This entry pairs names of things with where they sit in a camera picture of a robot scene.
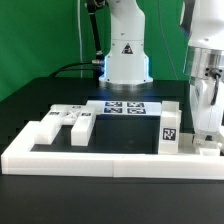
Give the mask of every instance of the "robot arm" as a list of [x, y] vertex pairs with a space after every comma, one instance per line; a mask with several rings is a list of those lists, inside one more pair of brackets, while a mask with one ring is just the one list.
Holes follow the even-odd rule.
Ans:
[[185, 74], [190, 76], [193, 145], [216, 140], [224, 111], [224, 1], [185, 0], [181, 27], [189, 35]]
[[100, 86], [132, 91], [151, 85], [149, 58], [144, 53], [145, 15], [136, 0], [89, 2], [93, 3], [95, 11], [108, 4], [111, 14], [111, 49], [105, 57], [105, 72], [99, 78]]

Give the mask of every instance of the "white foam block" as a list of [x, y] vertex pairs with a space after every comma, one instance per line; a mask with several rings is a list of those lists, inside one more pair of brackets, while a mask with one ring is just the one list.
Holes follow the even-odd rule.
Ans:
[[30, 150], [33, 148], [35, 144], [34, 138], [39, 126], [40, 122], [30, 121], [4, 151], [1, 155], [3, 174], [9, 173], [8, 170], [11, 167], [10, 164], [15, 164], [18, 160], [20, 162], [24, 162], [23, 155], [28, 155]]
[[223, 179], [222, 157], [144, 155], [114, 161], [114, 177]]
[[83, 153], [30, 152], [11, 154], [3, 174], [113, 176], [113, 159]]
[[87, 146], [96, 120], [94, 107], [84, 107], [71, 130], [71, 144]]
[[159, 154], [177, 154], [181, 111], [179, 102], [163, 101], [160, 119]]
[[50, 145], [61, 129], [61, 121], [65, 115], [66, 111], [50, 110], [40, 122], [35, 143]]

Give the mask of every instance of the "black table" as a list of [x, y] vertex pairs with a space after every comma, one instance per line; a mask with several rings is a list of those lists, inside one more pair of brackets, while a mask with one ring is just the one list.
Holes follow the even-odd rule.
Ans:
[[[175, 100], [181, 130], [192, 131], [188, 83], [155, 81], [153, 88], [119, 93], [91, 79], [38, 78], [0, 103], [0, 152], [25, 124], [52, 104], [88, 99]], [[1, 223], [223, 223], [224, 182], [137, 178], [0, 176]]]

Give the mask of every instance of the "green screen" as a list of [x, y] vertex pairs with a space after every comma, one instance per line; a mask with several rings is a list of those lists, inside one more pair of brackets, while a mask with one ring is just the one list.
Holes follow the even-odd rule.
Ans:
[[[85, 2], [80, 1], [82, 54], [83, 60], [89, 61], [95, 58], [95, 51]], [[182, 0], [160, 0], [160, 6], [158, 0], [137, 2], [146, 16], [145, 52], [151, 59], [152, 77], [175, 79], [162, 26], [178, 79], [188, 79], [182, 72], [187, 46], [179, 29]], [[109, 12], [105, 8], [96, 14], [105, 54], [110, 49]], [[77, 0], [0, 0], [0, 100], [36, 77], [80, 61], [77, 17]]]

